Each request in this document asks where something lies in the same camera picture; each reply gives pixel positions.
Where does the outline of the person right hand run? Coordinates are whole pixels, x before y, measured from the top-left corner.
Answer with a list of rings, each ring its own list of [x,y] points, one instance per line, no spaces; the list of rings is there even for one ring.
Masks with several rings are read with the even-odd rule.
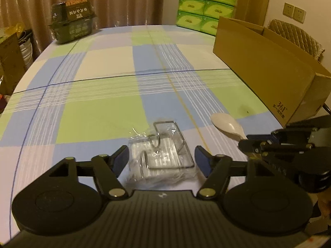
[[[324,217],[330,216],[330,201],[331,201],[330,190],[318,193],[317,196],[318,196],[318,207],[321,211],[321,214]]]

